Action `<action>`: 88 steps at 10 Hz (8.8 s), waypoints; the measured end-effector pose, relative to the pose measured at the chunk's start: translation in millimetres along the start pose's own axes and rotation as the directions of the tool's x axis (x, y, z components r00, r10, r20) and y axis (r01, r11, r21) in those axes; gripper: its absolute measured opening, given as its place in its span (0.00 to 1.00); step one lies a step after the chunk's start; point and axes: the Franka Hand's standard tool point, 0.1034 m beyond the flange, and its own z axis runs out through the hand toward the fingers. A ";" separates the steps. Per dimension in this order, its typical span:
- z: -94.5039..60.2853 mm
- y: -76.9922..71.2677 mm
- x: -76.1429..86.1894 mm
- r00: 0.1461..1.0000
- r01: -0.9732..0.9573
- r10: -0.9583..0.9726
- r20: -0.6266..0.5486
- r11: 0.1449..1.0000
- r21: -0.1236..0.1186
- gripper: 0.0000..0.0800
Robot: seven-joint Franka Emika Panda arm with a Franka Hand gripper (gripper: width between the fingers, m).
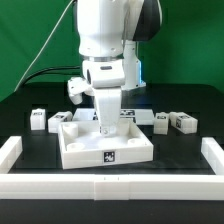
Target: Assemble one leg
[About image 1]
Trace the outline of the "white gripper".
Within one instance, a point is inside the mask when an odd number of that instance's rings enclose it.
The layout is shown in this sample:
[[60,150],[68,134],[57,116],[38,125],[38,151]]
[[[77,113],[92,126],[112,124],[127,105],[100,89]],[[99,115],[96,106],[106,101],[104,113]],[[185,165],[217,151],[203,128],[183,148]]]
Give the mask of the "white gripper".
[[121,87],[125,84],[123,60],[107,62],[84,60],[82,70],[95,96],[101,135],[115,135],[121,110]]

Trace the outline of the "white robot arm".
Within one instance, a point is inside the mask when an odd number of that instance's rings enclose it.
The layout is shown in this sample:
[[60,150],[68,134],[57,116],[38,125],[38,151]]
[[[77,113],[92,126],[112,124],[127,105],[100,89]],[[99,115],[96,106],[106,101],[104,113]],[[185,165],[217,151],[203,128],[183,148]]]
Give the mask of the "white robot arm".
[[159,0],[77,0],[82,71],[95,97],[102,135],[115,134],[118,126],[125,44],[152,39],[161,24]]

